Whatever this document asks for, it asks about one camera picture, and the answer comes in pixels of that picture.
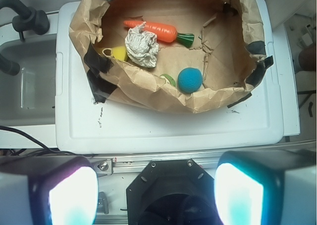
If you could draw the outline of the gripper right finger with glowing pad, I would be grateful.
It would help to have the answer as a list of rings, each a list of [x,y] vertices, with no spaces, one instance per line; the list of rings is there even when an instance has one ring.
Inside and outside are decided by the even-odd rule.
[[[215,171],[214,197],[225,225],[315,225],[317,154],[227,151]]]

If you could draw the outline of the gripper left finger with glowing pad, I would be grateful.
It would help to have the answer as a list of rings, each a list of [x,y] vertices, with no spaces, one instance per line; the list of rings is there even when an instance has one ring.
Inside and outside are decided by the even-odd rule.
[[[92,225],[98,191],[83,156],[0,158],[2,225]]]

